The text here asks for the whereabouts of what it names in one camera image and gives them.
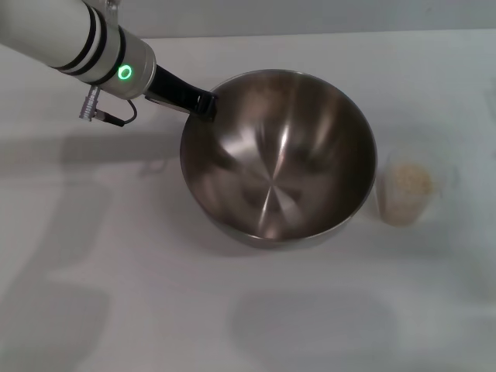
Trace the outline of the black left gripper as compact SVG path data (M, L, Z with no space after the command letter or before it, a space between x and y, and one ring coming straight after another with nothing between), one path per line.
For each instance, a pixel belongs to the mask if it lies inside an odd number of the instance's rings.
M205 121L215 119L215 95L201 93L196 87L157 65L154 77L146 90L146 97L185 109Z

